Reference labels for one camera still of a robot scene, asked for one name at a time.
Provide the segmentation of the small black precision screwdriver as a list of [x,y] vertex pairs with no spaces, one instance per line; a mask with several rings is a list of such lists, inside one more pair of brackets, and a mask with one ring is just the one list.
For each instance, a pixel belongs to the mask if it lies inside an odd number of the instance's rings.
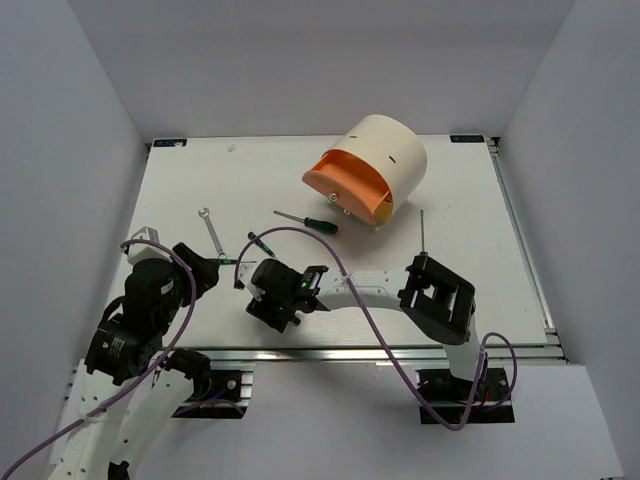
[[218,259],[220,265],[255,264],[256,260]]

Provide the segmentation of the large green screwdriver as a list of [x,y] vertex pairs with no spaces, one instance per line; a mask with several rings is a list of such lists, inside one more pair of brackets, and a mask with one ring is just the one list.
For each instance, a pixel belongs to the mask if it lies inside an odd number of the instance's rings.
[[298,216],[294,216],[278,210],[274,210],[273,213],[285,219],[298,222],[304,225],[306,228],[311,229],[318,233],[322,233],[326,235],[336,235],[339,231],[339,227],[336,224],[329,221],[318,220],[311,217],[298,217]]
[[424,210],[420,209],[419,211],[419,219],[420,219],[420,240],[421,240],[421,256],[427,256],[428,252],[426,250],[426,235],[425,235],[425,220],[424,220]]

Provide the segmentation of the yellow drawer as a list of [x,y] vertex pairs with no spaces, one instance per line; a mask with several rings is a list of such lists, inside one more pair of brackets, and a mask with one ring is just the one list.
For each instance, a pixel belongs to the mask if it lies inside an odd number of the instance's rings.
[[374,211],[375,225],[381,226],[389,222],[393,215],[393,203],[383,200]]

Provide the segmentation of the orange top drawer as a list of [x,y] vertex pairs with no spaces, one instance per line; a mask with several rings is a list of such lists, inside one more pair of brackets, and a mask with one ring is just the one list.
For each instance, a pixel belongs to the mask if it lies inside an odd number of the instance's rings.
[[393,197],[386,180],[372,166],[343,150],[329,150],[302,176],[302,181],[369,225],[375,225],[374,211]]

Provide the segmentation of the cream round drawer cabinet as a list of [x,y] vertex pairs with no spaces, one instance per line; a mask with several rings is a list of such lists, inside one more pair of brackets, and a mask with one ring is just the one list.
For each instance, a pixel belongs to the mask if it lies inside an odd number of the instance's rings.
[[[333,149],[359,157],[382,175],[393,197],[393,215],[422,182],[428,165],[421,139],[401,122],[379,114],[363,118],[322,156]],[[337,205],[334,196],[328,200]]]

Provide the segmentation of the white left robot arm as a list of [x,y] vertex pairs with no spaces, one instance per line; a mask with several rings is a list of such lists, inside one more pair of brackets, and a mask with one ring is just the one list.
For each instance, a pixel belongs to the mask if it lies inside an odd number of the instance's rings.
[[217,285],[219,260],[150,240],[129,240],[125,252],[132,271],[91,340],[78,420],[52,479],[132,478],[178,407],[212,384],[205,355],[163,338],[181,308],[192,312]]

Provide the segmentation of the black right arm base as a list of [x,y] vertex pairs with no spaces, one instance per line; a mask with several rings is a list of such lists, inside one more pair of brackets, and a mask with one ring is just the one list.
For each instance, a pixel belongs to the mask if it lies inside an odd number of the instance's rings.
[[[417,390],[422,397],[446,422],[459,423],[472,383],[455,379],[447,369],[421,369],[416,375]],[[515,414],[511,399],[497,406],[509,389],[505,369],[489,368],[480,380],[468,424],[513,424]]]

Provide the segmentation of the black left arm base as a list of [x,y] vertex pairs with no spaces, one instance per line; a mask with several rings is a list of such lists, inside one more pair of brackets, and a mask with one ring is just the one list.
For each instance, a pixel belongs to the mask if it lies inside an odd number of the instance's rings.
[[209,387],[199,388],[173,414],[177,419],[241,420],[249,406],[254,365],[212,362]]

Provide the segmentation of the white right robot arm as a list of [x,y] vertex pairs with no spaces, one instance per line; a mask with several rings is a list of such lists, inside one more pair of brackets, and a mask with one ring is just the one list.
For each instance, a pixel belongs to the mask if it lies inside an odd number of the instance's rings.
[[326,266],[302,273],[276,259],[239,269],[237,289],[252,295],[246,312],[282,333],[297,314],[356,308],[397,311],[429,339],[441,344],[449,363],[445,382],[459,396],[472,399],[484,391],[488,377],[482,367],[475,326],[475,287],[425,254],[404,270],[360,271],[344,275]]

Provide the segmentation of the silver open-end wrench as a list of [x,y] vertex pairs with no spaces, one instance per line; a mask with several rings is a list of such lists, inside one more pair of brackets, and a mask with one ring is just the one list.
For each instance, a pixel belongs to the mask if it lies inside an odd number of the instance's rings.
[[217,253],[218,258],[221,259],[221,260],[225,260],[227,258],[227,254],[226,254],[226,251],[224,250],[224,248],[223,248],[223,246],[221,244],[221,241],[220,241],[220,239],[219,239],[219,237],[217,235],[215,227],[214,227],[214,225],[213,225],[213,223],[211,221],[209,209],[207,207],[203,207],[201,210],[198,211],[198,215],[203,220],[203,222],[204,222],[204,224],[205,224],[205,226],[207,228],[208,234],[209,234],[209,236],[211,238],[211,241],[212,241],[212,243],[214,245],[214,249],[215,249],[215,251]]

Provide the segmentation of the blue label sticker left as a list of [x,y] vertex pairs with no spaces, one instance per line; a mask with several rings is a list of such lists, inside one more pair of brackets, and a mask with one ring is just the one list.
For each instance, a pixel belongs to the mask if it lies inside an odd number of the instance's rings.
[[155,139],[154,148],[181,148],[187,145],[186,139]]

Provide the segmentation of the blue label sticker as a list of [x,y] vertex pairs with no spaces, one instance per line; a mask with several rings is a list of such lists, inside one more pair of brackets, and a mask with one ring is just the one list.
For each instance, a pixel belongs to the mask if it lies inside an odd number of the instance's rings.
[[154,148],[181,148],[187,145],[186,139],[155,139]]
[[453,134],[449,136],[452,143],[484,143],[483,135]]

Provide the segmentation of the blue label sticker right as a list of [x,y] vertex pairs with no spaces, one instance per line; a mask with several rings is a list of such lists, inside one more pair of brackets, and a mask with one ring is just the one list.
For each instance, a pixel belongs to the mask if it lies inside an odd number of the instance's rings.
[[452,143],[484,143],[483,135],[453,134],[449,136]]

